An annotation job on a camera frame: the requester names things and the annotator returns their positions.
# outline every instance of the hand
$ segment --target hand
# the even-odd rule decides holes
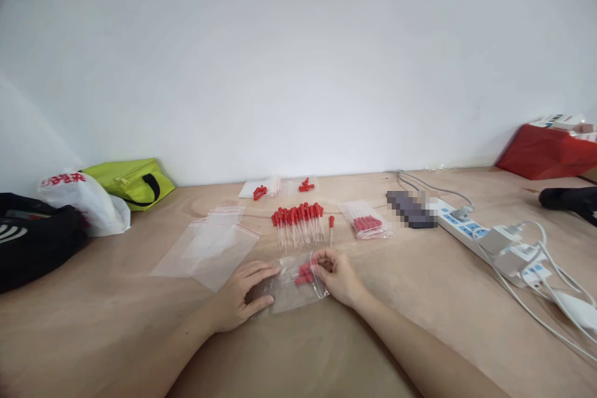
[[[244,323],[253,314],[274,303],[271,295],[264,295],[247,304],[245,296],[261,280],[276,275],[280,269],[262,261],[243,264],[236,269],[226,284],[205,305],[212,319],[214,333],[230,331]]]
[[[318,251],[313,256],[318,265],[311,269],[317,270],[316,273],[337,301],[354,308],[367,294],[367,289],[348,256],[331,249]]]

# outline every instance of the black object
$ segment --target black object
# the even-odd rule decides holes
[[[42,277],[77,253],[87,240],[83,215],[67,205],[0,193],[0,292]]]
[[[546,188],[539,194],[539,202],[550,210],[570,210],[597,227],[593,213],[597,211],[597,187]]]
[[[130,200],[130,199],[124,199],[126,202],[128,203],[132,203],[133,205],[137,205],[137,206],[149,206],[151,204],[153,204],[153,202],[157,201],[160,198],[160,184],[157,183],[157,180],[155,179],[153,174],[145,174],[145,176],[142,177],[143,180],[145,180],[145,183],[149,185],[149,188],[152,189],[152,191],[154,192],[155,198],[151,201],[151,202],[135,202],[134,200]]]
[[[435,228],[437,219],[406,191],[387,192],[386,198],[396,215],[410,228]]]

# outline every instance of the wooden table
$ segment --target wooden table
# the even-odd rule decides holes
[[[539,206],[547,187],[584,187],[577,178],[529,181],[497,169],[418,172],[458,190],[486,226],[541,222],[554,258],[597,296],[597,228]],[[481,259],[441,228],[397,224],[396,238],[359,242],[338,203],[365,199],[390,216],[394,174],[319,179],[320,192],[294,199],[239,199],[241,184],[178,188],[122,235],[95,239],[63,267],[0,296],[0,384],[19,397],[92,396],[115,372],[150,353],[210,294],[193,279],[149,277],[189,222],[222,204],[246,205],[242,223],[262,234],[247,261],[280,257],[270,215],[299,200],[336,216],[335,248],[354,259],[366,285],[385,302],[468,358],[513,397],[597,396],[597,368],[536,323]],[[454,195],[440,193],[453,205]],[[525,232],[536,237],[533,229]],[[549,303],[518,290],[546,322],[597,350]],[[192,359],[174,397],[416,396],[367,326],[326,298],[252,320],[217,335]]]

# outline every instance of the power strip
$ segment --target power strip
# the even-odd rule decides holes
[[[434,210],[437,213],[437,221],[440,226],[446,229],[454,238],[459,240],[463,243],[466,247],[468,247],[473,253],[475,253],[479,258],[481,258],[484,262],[488,262],[486,259],[485,253],[481,251],[481,248],[477,245],[475,241],[473,241],[473,231],[478,228],[483,228],[482,225],[473,221],[472,219],[467,219],[466,221],[459,221],[458,219],[454,218],[451,213],[456,210],[456,208],[452,207],[447,202],[438,199],[437,202],[428,203],[427,208],[429,210]],[[477,241],[481,240],[481,237],[488,233],[488,230],[480,230],[476,233]],[[491,254],[487,254],[487,256],[492,257],[492,261],[495,262],[499,256],[493,256]],[[552,273],[546,269],[543,265],[541,265],[541,261],[547,260],[545,255],[541,255],[537,262],[529,269],[522,271],[522,276],[520,273],[516,272],[514,275],[508,272],[503,272],[500,268],[497,269],[498,271],[507,278],[510,283],[520,288],[527,287],[529,284],[533,287],[539,286],[539,278],[545,280],[548,278]]]

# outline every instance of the white plastic bag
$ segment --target white plastic bag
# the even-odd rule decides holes
[[[72,205],[89,224],[89,236],[123,233],[131,227],[131,209],[124,200],[109,195],[88,174],[70,172],[44,179],[37,187],[40,198],[60,208]]]

